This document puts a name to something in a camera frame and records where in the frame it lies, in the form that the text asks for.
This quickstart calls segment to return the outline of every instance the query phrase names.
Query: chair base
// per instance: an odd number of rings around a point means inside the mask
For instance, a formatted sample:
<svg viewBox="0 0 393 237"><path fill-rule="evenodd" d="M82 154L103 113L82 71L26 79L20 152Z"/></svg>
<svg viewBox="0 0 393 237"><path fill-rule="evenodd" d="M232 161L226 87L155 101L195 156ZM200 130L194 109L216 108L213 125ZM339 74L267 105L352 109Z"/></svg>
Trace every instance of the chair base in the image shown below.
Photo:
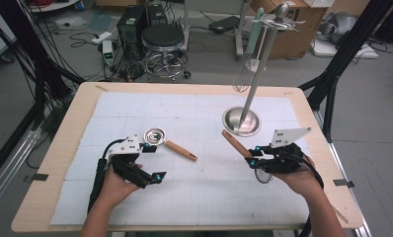
<svg viewBox="0 0 393 237"><path fill-rule="evenodd" d="M161 51L153 54L146 61L144 69L151 76L171 78L173 82L176 82L175 76L184 70L184 63L174 54Z"/></svg>

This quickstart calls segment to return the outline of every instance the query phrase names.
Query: metal scoop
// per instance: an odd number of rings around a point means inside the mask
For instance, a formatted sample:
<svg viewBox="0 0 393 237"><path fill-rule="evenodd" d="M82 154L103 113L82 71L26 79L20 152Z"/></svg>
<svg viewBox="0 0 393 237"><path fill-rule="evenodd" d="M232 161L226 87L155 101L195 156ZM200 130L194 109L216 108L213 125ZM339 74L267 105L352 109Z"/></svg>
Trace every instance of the metal scoop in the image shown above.
<svg viewBox="0 0 393 237"><path fill-rule="evenodd" d="M150 145L165 144L169 149L184 156L185 158L188 158L192 161L197 160L197 157L193 153L191 153L190 151L185 149L184 147L182 147L182 146L180 146L170 140L166 140L166 133L161 128L153 127L153 128L148 129L144 133L144 141Z"/></svg>

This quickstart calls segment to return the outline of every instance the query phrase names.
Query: black stool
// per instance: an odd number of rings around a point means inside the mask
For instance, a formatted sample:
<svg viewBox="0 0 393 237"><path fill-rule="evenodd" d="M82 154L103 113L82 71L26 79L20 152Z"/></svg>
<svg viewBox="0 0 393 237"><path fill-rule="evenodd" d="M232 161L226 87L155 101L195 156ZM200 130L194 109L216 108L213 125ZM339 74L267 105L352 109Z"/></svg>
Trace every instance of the black stool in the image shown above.
<svg viewBox="0 0 393 237"><path fill-rule="evenodd" d="M172 78L175 82L175 76L184 70L184 63L172 52L184 44L184 33L177 27L159 24L145 29L141 40L144 46L152 51L151 57L145 63L147 74Z"/></svg>

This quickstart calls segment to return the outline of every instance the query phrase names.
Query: wooden table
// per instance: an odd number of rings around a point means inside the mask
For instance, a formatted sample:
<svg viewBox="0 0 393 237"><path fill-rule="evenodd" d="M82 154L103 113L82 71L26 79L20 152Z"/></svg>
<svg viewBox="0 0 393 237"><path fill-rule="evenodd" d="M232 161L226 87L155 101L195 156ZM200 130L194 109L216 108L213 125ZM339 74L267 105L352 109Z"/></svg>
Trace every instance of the wooden table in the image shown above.
<svg viewBox="0 0 393 237"><path fill-rule="evenodd" d="M16 232L78 231L81 226L51 226L67 169L77 151L80 139L103 92L166 93L241 95L231 86L213 85L166 85L134 83L84 83L80 86L48 152L39 168L39 174L48 174L46 181L33 181L12 223ZM288 98L297 116L300 127L312 127L305 140L315 161L318 172L325 183L325 193L338 212L344 228L359 228L362 224L358 209L349 189L335 186L334 180L343 178L325 137L311 112L303 92L297 88L260 87L257 96ZM111 226L111 231L140 230L215 230L215 229L292 229L300 226Z"/></svg>

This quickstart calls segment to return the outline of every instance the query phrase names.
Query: human hand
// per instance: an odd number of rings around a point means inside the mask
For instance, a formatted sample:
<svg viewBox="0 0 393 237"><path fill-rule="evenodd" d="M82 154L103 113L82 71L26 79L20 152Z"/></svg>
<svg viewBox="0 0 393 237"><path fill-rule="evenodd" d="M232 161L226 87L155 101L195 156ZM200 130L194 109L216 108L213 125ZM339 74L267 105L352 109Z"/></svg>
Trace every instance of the human hand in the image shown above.
<svg viewBox="0 0 393 237"><path fill-rule="evenodd" d="M304 155L304 160L314 167L314 162L310 157ZM322 192L319 182L316 180L311 170L305 166L302 166L294 173L272 175L286 182L294 192L305 198L314 195L315 192Z"/></svg>
<svg viewBox="0 0 393 237"><path fill-rule="evenodd" d="M113 166L110 165L97 201L101 201L102 203L107 204L110 208L114 208L130 194L139 189L140 187L137 185L127 183L123 178L118 176L114 172Z"/></svg>

